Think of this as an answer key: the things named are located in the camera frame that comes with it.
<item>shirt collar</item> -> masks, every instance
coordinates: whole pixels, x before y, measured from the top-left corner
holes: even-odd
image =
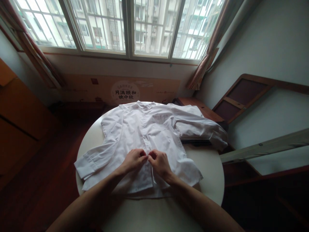
[[[137,101],[136,104],[139,107],[143,108],[143,109],[151,109],[155,105],[155,102],[149,102],[149,101],[141,102],[141,101]]]

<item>shirt cuff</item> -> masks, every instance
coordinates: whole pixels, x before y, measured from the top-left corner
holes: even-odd
[[[84,156],[79,158],[74,165],[81,179],[95,172],[95,164]]]

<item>curtain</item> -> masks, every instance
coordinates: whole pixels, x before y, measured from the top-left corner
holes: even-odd
[[[204,74],[207,71],[210,62],[213,61],[214,56],[217,54],[215,50],[222,36],[228,29],[237,11],[239,10],[242,2],[243,0],[242,1],[225,0],[220,15],[218,17],[217,24],[212,33],[209,44],[207,46],[206,55],[198,65],[197,69],[191,76],[190,80],[188,81],[186,85],[187,89],[190,90],[200,89],[200,85],[203,80]]]
[[[15,34],[20,46],[40,74],[49,88],[61,88],[66,85],[64,79],[59,75],[43,52],[37,46],[33,38],[27,32],[22,19],[9,0],[0,1],[0,14],[2,19],[9,25]]]

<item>white table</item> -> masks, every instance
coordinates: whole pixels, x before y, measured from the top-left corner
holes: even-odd
[[[112,114],[113,110],[102,115],[87,131],[78,151],[77,159],[88,150],[103,143],[102,118]],[[192,159],[201,171],[204,179],[200,181],[200,191],[222,204],[224,194],[224,173],[218,152],[212,147],[194,147],[184,145],[187,157]],[[76,172],[79,194],[83,194],[83,182]],[[203,231],[198,223],[180,206],[174,198],[162,199],[125,199],[110,213],[102,229],[108,231]]]

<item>shirt pocket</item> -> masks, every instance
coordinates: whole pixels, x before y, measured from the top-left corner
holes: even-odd
[[[168,115],[166,114],[155,114],[152,116],[153,127],[158,130],[168,129]]]

